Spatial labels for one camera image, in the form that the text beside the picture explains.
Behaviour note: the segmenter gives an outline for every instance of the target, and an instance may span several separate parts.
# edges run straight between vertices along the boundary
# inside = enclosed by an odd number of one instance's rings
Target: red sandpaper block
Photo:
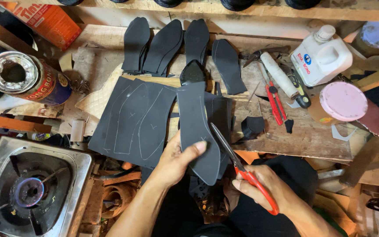
[[[366,114],[357,120],[366,127],[371,133],[379,137],[379,107],[368,100],[368,110]]]

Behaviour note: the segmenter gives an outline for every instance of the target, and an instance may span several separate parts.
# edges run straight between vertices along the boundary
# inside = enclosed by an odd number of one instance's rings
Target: pink lid
[[[365,95],[352,84],[338,81],[328,84],[321,90],[320,103],[333,118],[340,121],[360,119],[368,109]]]

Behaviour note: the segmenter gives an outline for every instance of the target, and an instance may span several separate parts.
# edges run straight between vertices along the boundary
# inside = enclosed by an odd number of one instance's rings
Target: nail
[[[198,151],[200,153],[203,153],[206,151],[206,148],[207,148],[207,142],[206,141],[201,141],[201,142],[197,142],[195,144],[195,147],[198,149]]]
[[[237,190],[239,190],[239,187],[240,187],[240,185],[241,185],[241,180],[234,179],[234,180],[232,180],[232,184],[233,184],[233,186],[234,186]]]

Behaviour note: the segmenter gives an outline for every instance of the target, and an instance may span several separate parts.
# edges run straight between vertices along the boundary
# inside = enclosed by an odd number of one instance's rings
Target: scissors
[[[235,152],[230,147],[229,143],[225,140],[218,128],[213,123],[210,124],[213,127],[214,133],[219,138],[220,143],[223,145],[223,147],[226,149],[226,152],[229,154],[230,159],[232,159],[236,174],[241,174],[244,180],[247,180],[252,186],[256,186],[261,191],[261,193],[264,195],[264,197],[267,199],[267,201],[270,203],[270,206],[273,209],[271,211],[267,210],[269,213],[271,213],[272,215],[279,214],[279,207],[277,206],[277,203],[274,201],[274,199],[270,196],[270,194],[267,192],[264,186],[257,180],[257,178],[250,171],[247,171],[243,167],[241,160],[236,156]]]

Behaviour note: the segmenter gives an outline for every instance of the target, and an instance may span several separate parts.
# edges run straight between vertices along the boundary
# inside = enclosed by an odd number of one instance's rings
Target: orange box
[[[17,18],[63,51],[81,33],[78,25],[57,5],[18,3],[5,6]]]

